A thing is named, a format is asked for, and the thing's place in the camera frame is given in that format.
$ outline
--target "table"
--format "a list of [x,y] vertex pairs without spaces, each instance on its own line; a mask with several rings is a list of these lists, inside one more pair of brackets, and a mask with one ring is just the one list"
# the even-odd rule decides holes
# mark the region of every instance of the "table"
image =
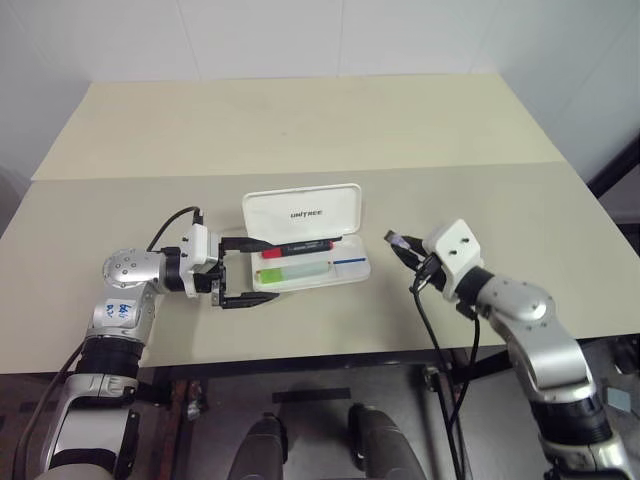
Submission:
[[[637,257],[494,75],[94,85],[34,178],[0,239],[2,373],[62,364],[100,299],[104,259],[144,247],[175,210],[200,205],[209,228],[234,235],[244,193],[342,182],[363,189],[369,280],[237,311],[172,294],[143,366],[429,348],[410,272],[382,236],[458,217],[488,268],[554,295],[573,335],[637,331]],[[231,290],[248,286],[246,265],[228,259]],[[470,345],[471,322],[423,295],[441,344]],[[485,326],[481,344],[496,343]]]

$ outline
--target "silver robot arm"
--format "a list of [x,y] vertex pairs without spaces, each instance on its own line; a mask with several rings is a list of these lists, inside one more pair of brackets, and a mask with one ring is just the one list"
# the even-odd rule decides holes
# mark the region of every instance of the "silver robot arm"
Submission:
[[460,312],[487,319],[505,340],[553,465],[549,478],[635,478],[582,350],[558,321],[549,293],[482,268],[480,245],[463,220],[424,241],[393,232],[385,238],[416,270],[420,288],[431,283]]
[[182,291],[211,293],[212,305],[251,307],[277,294],[226,296],[227,250],[273,246],[250,238],[219,238],[195,223],[179,247],[125,249],[103,267],[104,294],[87,329],[82,357],[65,382],[41,454],[39,480],[126,478],[133,467],[139,414],[128,408],[138,390],[138,362],[148,342],[156,299]]

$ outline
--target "open case lid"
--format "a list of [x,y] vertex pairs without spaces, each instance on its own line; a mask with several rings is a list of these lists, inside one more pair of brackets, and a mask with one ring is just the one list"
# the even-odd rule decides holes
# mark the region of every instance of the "open case lid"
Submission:
[[248,193],[247,234],[279,245],[348,235],[360,228],[362,191],[355,183]]

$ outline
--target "robot leg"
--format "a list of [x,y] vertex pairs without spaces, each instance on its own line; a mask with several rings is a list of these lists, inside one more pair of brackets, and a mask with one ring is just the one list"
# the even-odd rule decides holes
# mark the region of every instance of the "robot leg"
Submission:
[[286,431],[276,416],[266,413],[247,433],[227,479],[282,480],[286,460]]
[[426,480],[411,445],[384,412],[353,405],[349,430],[356,463],[367,478]]

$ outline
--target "red marker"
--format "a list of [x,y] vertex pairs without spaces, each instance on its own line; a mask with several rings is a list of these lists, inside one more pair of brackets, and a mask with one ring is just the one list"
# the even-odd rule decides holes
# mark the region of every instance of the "red marker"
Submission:
[[332,240],[312,240],[310,242],[287,243],[277,248],[264,250],[262,258],[290,257],[291,255],[302,255],[305,253],[328,252],[333,248]]

